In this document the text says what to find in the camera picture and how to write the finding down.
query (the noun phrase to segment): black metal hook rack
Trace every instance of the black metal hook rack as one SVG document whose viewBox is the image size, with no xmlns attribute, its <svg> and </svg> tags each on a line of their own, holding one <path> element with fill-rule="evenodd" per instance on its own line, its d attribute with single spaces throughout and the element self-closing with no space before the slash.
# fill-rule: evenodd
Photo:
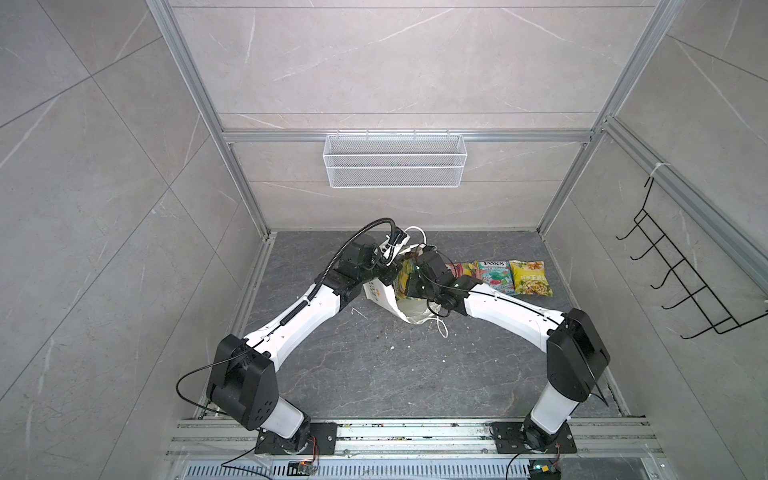
<svg viewBox="0 0 768 480">
<path fill-rule="evenodd" d="M 707 322 L 710 324 L 710 326 L 708 326 L 707 328 L 701 330 L 699 333 L 696 333 L 696 334 L 691 335 L 691 336 L 680 335 L 680 337 L 682 337 L 684 339 L 693 339 L 693 338 L 701 335 L 702 333 L 708 332 L 710 330 L 714 330 L 719 335 L 722 335 L 723 333 L 728 333 L 731 330 L 740 328 L 742 326 L 745 326 L 745 325 L 747 325 L 749 323 L 754 322 L 755 320 L 758 320 L 758 319 L 761 319 L 761 318 L 763 318 L 765 316 L 768 316 L 768 310 L 767 310 L 763 315 L 756 316 L 756 317 L 754 317 L 752 319 L 747 320 L 746 322 L 740 322 L 739 320 L 737 320 L 733 316 L 733 314 L 730 312 L 730 310 L 728 310 L 728 308 L 725 305 L 723 305 L 723 302 L 720 301 L 720 298 L 710 288 L 709 284 L 706 281 L 704 281 L 704 279 L 701 277 L 701 275 L 696 270 L 696 268 L 694 268 L 694 266 L 688 261 L 688 259 L 685 257 L 685 255 L 683 255 L 683 253 L 680 251 L 680 249 L 677 248 L 677 245 L 675 245 L 675 243 L 672 241 L 672 239 L 669 238 L 669 236 L 664 232 L 664 230 L 662 230 L 662 228 L 659 226 L 659 224 L 656 223 L 656 220 L 654 220 L 654 218 L 647 212 L 647 210 L 645 210 L 645 205 L 647 204 L 648 196 L 650 195 L 650 189 L 653 187 L 653 185 L 654 185 L 654 179 L 652 177 L 649 177 L 648 180 L 646 180 L 645 185 L 644 185 L 644 187 L 648 187 L 648 190 L 647 190 L 647 192 L 645 194 L 645 200 L 643 201 L 643 207 L 640 209 L 639 212 L 637 212 L 637 215 L 635 215 L 634 219 L 632 220 L 634 222 L 634 227 L 632 227 L 632 230 L 630 230 L 629 233 L 627 233 L 623 237 L 616 237 L 616 239 L 617 240 L 624 240 L 627 237 L 629 237 L 632 234 L 632 232 L 634 232 L 635 230 L 639 230 L 640 232 L 642 232 L 643 235 L 645 236 L 645 238 L 647 238 L 648 241 L 650 242 L 650 247 L 648 247 L 648 250 L 645 250 L 643 252 L 643 254 L 640 255 L 639 257 L 637 257 L 637 258 L 630 257 L 630 258 L 632 260 L 640 260 L 641 258 L 645 257 L 648 254 L 648 252 L 651 252 L 652 250 L 656 250 L 656 252 L 659 254 L 659 257 L 661 257 L 661 259 L 667 264 L 667 267 L 669 267 L 669 270 L 667 270 L 667 274 L 664 275 L 664 279 L 661 280 L 661 283 L 658 286 L 651 285 L 650 287 L 653 288 L 654 290 L 659 290 L 667 282 L 667 279 L 670 277 L 670 275 L 674 275 L 675 278 L 677 278 L 677 281 L 680 283 L 680 285 L 683 286 L 683 288 L 685 289 L 685 292 L 687 293 L 687 295 L 682 300 L 680 300 L 679 302 L 675 303 L 673 306 L 661 306 L 661 308 L 663 308 L 665 310 L 672 310 L 674 307 L 679 306 L 681 303 L 685 302 L 686 300 L 691 300 L 691 301 L 693 301 L 696 304 L 696 307 L 699 309 L 701 314 L 704 316 L 705 319 L 707 319 Z M 641 225 L 641 222 L 643 222 L 646 219 L 648 219 L 651 223 L 653 223 L 653 225 L 661 232 L 661 237 L 657 238 L 656 240 L 652 240 L 650 238 L 650 235 L 648 235 L 648 232 Z M 667 259 L 667 257 L 664 256 L 664 253 L 659 249 L 658 244 L 659 244 L 659 242 L 661 242 L 665 238 L 667 239 L 669 244 L 672 245 L 672 247 L 675 249 L 675 251 L 677 251 L 677 253 L 680 255 L 682 260 L 679 260 L 679 261 L 675 262 L 674 264 L 672 264 L 669 261 L 669 259 Z M 684 265 L 684 264 L 687 265 L 691 269 L 691 271 L 693 271 L 696 274 L 696 277 L 699 279 L 699 281 L 703 285 L 702 287 L 700 287 L 700 288 L 698 288 L 696 290 L 691 291 L 691 288 L 689 288 L 689 286 L 686 285 L 686 283 L 683 281 L 683 279 L 680 278 L 680 275 L 677 274 L 677 271 L 675 269 L 678 268 L 681 265 Z M 707 313 L 704 312 L 704 309 L 701 307 L 699 301 L 695 297 L 695 295 L 697 295 L 698 293 L 702 293 L 702 292 L 709 293 L 720 304 L 720 306 L 723 308 L 723 310 L 725 311 L 725 313 L 727 315 L 725 319 L 722 319 L 722 320 L 714 322 L 710 318 L 710 316 L 708 316 Z M 732 320 L 736 325 L 735 326 L 724 327 L 725 329 L 718 329 L 717 328 L 718 326 L 722 326 L 725 322 L 728 322 L 729 320 Z"/>
</svg>

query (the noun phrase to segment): mounting plate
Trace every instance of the mounting plate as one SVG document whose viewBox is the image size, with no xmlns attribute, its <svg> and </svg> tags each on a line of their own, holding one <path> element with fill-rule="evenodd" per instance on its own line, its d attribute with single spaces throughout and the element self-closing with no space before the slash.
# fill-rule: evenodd
<svg viewBox="0 0 768 480">
<path fill-rule="evenodd" d="M 336 449 L 336 430 L 339 426 L 336 423 L 328 422 L 312 422 L 310 424 L 310 436 L 314 435 L 317 439 L 317 449 L 320 455 L 333 455 Z M 266 435 L 264 440 L 261 440 L 261 436 Z M 300 454 L 312 453 L 310 448 L 304 449 Z M 259 444 L 254 453 L 270 453 L 272 455 L 285 455 L 286 451 L 280 447 L 275 439 L 275 434 L 268 432 L 266 434 L 259 435 Z"/>
<path fill-rule="evenodd" d="M 523 422 L 493 422 L 491 424 L 491 434 L 496 444 L 497 453 L 529 453 L 530 450 L 525 446 L 525 437 L 522 433 Z M 576 443 L 571 434 L 571 427 L 563 424 L 563 429 L 558 433 L 553 445 L 542 453 L 557 453 L 556 443 L 560 444 L 560 453 L 576 453 Z"/>
</svg>

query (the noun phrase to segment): white robot arm segment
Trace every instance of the white robot arm segment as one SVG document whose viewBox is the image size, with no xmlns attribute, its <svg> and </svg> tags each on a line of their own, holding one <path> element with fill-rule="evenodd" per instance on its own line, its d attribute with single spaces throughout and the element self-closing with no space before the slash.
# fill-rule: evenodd
<svg viewBox="0 0 768 480">
<path fill-rule="evenodd" d="M 289 306 L 274 320 L 256 331 L 245 335 L 248 346 L 267 356 L 275 364 L 275 371 L 280 369 L 285 359 L 304 339 L 321 323 L 336 315 L 341 308 L 341 299 L 333 290 L 323 285 L 315 298 L 301 309 L 288 323 L 280 321 L 293 309 L 306 300 L 312 286 L 293 305 Z"/>
<path fill-rule="evenodd" d="M 487 283 L 472 287 L 464 300 L 467 315 L 488 320 L 547 352 L 548 331 L 558 328 L 563 312 L 517 300 L 493 290 Z"/>
<path fill-rule="evenodd" d="M 223 339 L 212 366 L 208 398 L 247 429 L 275 432 L 287 451 L 303 448 L 310 417 L 280 397 L 276 371 L 315 328 L 357 297 L 364 283 L 376 279 L 377 285 L 392 289 L 399 272 L 399 263 L 393 259 L 409 239 L 399 229 L 393 235 L 394 244 L 388 239 L 378 245 L 373 238 L 356 233 L 334 257 L 338 267 L 331 270 L 329 266 L 293 305 L 245 339 L 234 335 Z M 576 309 L 563 314 L 531 305 L 470 276 L 457 279 L 434 247 L 419 250 L 415 262 L 419 273 L 409 278 L 406 295 L 488 320 L 547 354 L 548 384 L 523 431 L 533 449 L 550 445 L 610 360 L 589 317 Z M 393 294 L 386 298 L 395 301 Z M 399 311 L 396 305 L 391 307 L 388 310 Z"/>
</svg>

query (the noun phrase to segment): ventilation grate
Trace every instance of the ventilation grate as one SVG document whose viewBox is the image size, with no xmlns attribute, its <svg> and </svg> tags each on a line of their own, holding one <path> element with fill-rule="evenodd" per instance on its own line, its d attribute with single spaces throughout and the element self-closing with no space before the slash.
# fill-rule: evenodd
<svg viewBox="0 0 768 480">
<path fill-rule="evenodd" d="M 459 134 L 337 134 L 323 160 L 333 188 L 458 187 L 467 150 Z"/>
<path fill-rule="evenodd" d="M 268 475 L 273 480 L 300 480 L 296 469 L 289 467 L 289 460 L 273 460 L 271 468 L 258 466 L 255 462 L 232 462 L 230 465 L 252 468 Z M 505 478 L 508 459 L 413 459 L 413 460 L 354 460 L 323 459 L 319 471 L 311 480 L 407 480 L 408 478 L 449 478 L 460 480 L 496 480 Z M 528 460 L 515 460 L 509 468 L 509 478 L 528 478 Z M 262 476 L 222 468 L 220 462 L 193 460 L 189 462 L 184 480 L 224 480 L 227 478 L 263 478 Z"/>
</svg>

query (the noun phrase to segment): white wire basket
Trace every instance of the white wire basket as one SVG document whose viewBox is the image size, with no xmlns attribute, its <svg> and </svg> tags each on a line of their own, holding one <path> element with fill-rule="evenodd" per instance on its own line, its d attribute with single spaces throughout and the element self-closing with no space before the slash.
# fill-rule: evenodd
<svg viewBox="0 0 768 480">
<path fill-rule="evenodd" d="M 458 187 L 467 148 L 460 134 L 334 134 L 323 160 L 332 188 Z"/>
</svg>

